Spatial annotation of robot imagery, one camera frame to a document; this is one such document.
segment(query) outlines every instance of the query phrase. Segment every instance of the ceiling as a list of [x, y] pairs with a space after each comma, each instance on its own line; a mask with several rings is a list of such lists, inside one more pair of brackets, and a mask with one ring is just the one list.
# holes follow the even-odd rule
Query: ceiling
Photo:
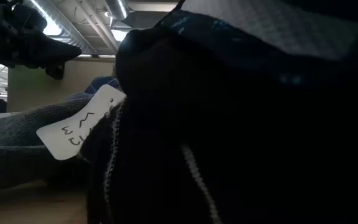
[[[97, 54], [115, 54], [93, 29], [91, 24], [76, 6], [76, 0], [38, 0], [51, 1], [54, 6], [71, 22], [73, 27], [95, 49]], [[105, 16], [106, 3], [104, 0], [87, 0], [98, 13], [99, 18], [109, 30], [110, 18]], [[115, 23], [113, 29], [148, 29], [153, 27], [177, 4], [178, 0], [136, 0], [127, 1], [133, 11], [123, 21]]]

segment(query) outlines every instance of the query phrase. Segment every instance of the wooden table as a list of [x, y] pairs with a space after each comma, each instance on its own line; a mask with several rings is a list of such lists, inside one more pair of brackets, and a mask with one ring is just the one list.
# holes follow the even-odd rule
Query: wooden table
[[84, 190], [51, 190], [37, 181], [0, 191], [0, 224], [86, 224]]

